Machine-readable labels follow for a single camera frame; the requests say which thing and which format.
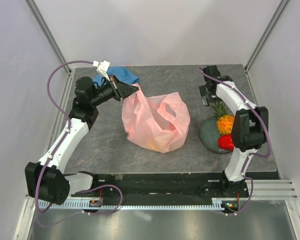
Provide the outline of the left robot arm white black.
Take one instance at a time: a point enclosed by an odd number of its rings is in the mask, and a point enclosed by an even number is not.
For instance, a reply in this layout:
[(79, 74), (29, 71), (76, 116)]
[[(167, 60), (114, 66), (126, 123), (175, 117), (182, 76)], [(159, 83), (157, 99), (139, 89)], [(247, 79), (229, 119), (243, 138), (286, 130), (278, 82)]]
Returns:
[(100, 185), (96, 175), (79, 172), (66, 176), (66, 165), (74, 150), (94, 125), (99, 111), (97, 107), (108, 100), (122, 101), (139, 90), (137, 86), (120, 81), (110, 75), (98, 85), (90, 77), (81, 77), (75, 83), (75, 98), (67, 123), (47, 153), (37, 163), (25, 167), (29, 196), (36, 201), (61, 205), (68, 196), (83, 191), (89, 197), (96, 196)]

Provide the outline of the yellow toy mango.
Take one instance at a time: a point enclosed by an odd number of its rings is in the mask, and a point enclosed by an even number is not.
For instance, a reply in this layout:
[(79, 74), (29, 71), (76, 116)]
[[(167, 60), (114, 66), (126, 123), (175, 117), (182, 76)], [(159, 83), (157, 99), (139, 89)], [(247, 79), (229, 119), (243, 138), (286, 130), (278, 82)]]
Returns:
[(160, 152), (160, 149), (155, 145), (155, 144), (150, 144), (149, 145), (149, 148), (152, 150), (152, 151), (156, 151), (156, 152)]

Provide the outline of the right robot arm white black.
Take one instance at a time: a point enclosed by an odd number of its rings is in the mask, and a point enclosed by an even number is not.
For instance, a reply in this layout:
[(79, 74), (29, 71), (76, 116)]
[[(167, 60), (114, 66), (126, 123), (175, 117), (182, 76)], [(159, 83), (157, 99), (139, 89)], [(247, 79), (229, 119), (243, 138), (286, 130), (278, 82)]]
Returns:
[(200, 95), (205, 106), (226, 106), (234, 115), (231, 140), (234, 146), (228, 166), (221, 173), (219, 192), (225, 197), (244, 195), (246, 171), (253, 156), (265, 143), (270, 143), (269, 111), (248, 100), (228, 76), (221, 76), (216, 65), (199, 68), (205, 84)]

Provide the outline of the red toy bell pepper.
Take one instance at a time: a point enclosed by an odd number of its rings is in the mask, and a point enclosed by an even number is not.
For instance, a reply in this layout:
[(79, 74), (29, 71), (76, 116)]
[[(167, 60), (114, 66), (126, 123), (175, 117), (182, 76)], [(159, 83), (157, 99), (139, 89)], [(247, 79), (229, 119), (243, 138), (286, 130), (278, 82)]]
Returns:
[(217, 144), (220, 149), (230, 151), (230, 152), (232, 152), (235, 148), (231, 134), (227, 134), (219, 137)]

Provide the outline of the toy pineapple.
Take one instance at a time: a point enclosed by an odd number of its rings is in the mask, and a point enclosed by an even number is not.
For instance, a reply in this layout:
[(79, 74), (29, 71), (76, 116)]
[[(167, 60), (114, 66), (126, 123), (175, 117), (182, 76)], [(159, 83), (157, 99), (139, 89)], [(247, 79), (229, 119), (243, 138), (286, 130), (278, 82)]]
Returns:
[(228, 107), (224, 102), (217, 102), (212, 106), (214, 116), (217, 118), (216, 126), (222, 136), (232, 133), (235, 117), (228, 113)]

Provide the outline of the pink peach plastic bag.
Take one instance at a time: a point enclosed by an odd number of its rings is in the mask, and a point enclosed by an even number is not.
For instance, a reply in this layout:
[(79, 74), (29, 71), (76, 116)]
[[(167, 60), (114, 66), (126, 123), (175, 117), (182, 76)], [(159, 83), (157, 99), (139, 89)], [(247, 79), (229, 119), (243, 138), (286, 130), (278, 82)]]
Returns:
[(141, 89), (123, 101), (121, 118), (130, 142), (148, 150), (154, 144), (162, 154), (184, 145), (191, 123), (179, 92), (146, 97)]

